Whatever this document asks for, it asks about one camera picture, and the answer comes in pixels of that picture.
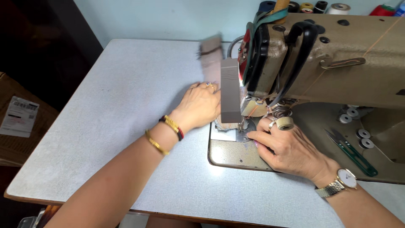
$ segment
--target gold watch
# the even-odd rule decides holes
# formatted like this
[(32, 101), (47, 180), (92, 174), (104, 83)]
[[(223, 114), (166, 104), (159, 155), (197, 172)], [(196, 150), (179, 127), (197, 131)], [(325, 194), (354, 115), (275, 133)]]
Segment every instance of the gold watch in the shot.
[(356, 177), (348, 169), (339, 169), (337, 171), (337, 177), (335, 181), (333, 181), (332, 183), (328, 184), (326, 187), (323, 187), (321, 189), (315, 187), (315, 191), (316, 193), (318, 193), (320, 197), (329, 197), (346, 189), (346, 187), (356, 189), (357, 187)]

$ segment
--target ring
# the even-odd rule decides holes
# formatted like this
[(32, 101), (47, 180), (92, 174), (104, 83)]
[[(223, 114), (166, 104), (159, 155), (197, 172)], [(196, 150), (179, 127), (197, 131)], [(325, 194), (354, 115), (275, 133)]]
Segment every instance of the ring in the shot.
[(269, 124), (269, 131), (271, 130), (271, 128), (273, 127), (273, 125), (276, 123), (275, 120), (273, 120), (270, 124)]
[(213, 84), (211, 84), (210, 82), (207, 82), (206, 85), (207, 85), (207, 87), (208, 87), (208, 86), (212, 86), (212, 88), (214, 89), (214, 92), (215, 92), (216, 89), (215, 89), (215, 86), (214, 86)]

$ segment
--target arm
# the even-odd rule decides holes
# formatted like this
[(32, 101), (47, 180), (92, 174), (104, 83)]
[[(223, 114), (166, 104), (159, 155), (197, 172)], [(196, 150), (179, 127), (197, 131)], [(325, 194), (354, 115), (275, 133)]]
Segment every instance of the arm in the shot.
[[(318, 188), (335, 180), (339, 164), (319, 152), (301, 129), (295, 126), (289, 131), (280, 131), (274, 124), (270, 135), (267, 133), (270, 122), (270, 119), (263, 118), (257, 131), (248, 134), (249, 138), (255, 140), (259, 155), (269, 166), (279, 172), (308, 178)], [(266, 146), (274, 150), (275, 155)], [(357, 185), (357, 189), (343, 190), (326, 200), (345, 227), (405, 227), (360, 185)]]
[[(169, 115), (186, 134), (213, 121), (220, 113), (217, 85), (195, 83), (186, 91), (180, 105)], [(179, 141), (165, 123), (150, 130), (165, 150)], [(46, 225), (52, 227), (115, 227), (141, 194), (163, 155), (145, 136), (140, 137), (94, 174), (61, 207)]]

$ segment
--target sewing machine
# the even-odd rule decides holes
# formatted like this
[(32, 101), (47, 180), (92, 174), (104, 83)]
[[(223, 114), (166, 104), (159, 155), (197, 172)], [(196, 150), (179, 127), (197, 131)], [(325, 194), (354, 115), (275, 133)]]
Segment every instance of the sewing machine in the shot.
[[(245, 136), (262, 116), (273, 113), (277, 121), (283, 119), (277, 123), (280, 130), (299, 125), (322, 153), (358, 179), (404, 184), (405, 20), (398, 19), (290, 13), (283, 24), (260, 25), (238, 49), (241, 86), (234, 89), (240, 96), (226, 98), (239, 101), (248, 128), (224, 132), (211, 124), (210, 163), (273, 171)], [(222, 105), (232, 103), (226, 99)], [(339, 116), (346, 104), (360, 107), (358, 119), (344, 124)], [(229, 123), (226, 117), (222, 122)], [(352, 142), (377, 176), (362, 173), (330, 140), (324, 129), (331, 127)], [(378, 148), (360, 147), (356, 132), (363, 128)]]

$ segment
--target light blue wall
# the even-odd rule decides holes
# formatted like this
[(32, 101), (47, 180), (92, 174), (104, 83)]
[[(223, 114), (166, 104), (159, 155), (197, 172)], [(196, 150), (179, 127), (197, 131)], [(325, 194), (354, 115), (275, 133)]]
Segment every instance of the light blue wall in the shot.
[[(261, 0), (74, 0), (99, 42), (111, 39), (199, 40), (223, 34), (224, 41), (245, 34)], [(350, 14), (368, 15), (384, 2), (402, 0), (338, 0)]]

